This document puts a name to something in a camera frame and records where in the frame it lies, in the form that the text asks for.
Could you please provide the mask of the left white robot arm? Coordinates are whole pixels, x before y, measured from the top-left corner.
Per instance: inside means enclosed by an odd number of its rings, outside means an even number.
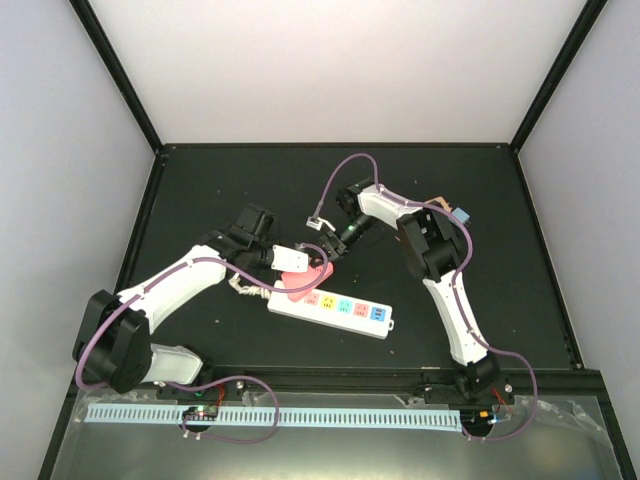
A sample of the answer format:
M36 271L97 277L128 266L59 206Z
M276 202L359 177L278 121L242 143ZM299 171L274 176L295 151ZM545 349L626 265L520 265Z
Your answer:
M193 399L214 388L213 372L183 346L155 344L152 336L176 310L229 272L251 279L258 269L303 273L302 248L278 243L272 213L249 204L239 218L204 235L183 257L140 284L118 293L101 290L88 301L72 356L81 389L127 393L144 383L174 383Z

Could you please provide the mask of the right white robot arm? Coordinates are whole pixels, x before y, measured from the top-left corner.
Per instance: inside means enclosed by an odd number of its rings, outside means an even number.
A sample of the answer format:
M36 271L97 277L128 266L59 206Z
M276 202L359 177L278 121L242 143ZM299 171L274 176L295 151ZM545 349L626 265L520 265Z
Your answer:
M426 287L445 328L457 396L476 403L491 390L499 365L479 329L464 289L461 269L471 247L462 240L464 223L437 201L420 203L367 179L338 191L336 203L349 218L339 231L320 216L306 225L320 232L319 242L336 261L377 223L397 232L409 271Z

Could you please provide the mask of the orange cube plug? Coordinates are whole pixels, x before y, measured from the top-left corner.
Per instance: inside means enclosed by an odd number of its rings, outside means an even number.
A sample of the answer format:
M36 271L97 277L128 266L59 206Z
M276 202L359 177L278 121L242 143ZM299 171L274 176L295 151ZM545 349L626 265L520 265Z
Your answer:
M431 204L431 205L436 205L436 206L444 209L445 211L447 211L449 213L452 212L451 205L442 196L434 197L432 199L429 199L429 200L427 200L427 203Z

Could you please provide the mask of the blue cube plug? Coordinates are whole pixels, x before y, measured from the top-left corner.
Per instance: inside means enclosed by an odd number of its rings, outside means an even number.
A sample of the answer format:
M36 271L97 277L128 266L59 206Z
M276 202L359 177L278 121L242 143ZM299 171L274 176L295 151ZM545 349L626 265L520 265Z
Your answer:
M470 220L470 215L467 214L461 208L456 208L452 211L452 215L462 224L466 225Z

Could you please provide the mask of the pink extension socket adapter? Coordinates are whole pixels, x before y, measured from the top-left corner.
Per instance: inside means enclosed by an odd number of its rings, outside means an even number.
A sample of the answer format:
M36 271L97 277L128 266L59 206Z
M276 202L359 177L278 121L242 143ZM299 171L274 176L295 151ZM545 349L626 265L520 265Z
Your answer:
M298 302L308 295L314 288L329 278L334 271L332 262L327 263L327 269L322 279L318 277L322 273L324 265L319 263L317 266L310 266L306 272L284 272L281 275L283 288L286 290L294 290L294 293L287 293L287 297L292 302Z

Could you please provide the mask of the white power strip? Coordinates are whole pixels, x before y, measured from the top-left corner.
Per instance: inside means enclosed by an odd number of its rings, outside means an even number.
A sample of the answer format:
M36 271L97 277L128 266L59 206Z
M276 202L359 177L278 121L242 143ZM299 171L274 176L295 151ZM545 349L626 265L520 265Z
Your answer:
M272 293L267 308L271 313L381 340L395 326L389 305L319 289L296 302L284 293Z

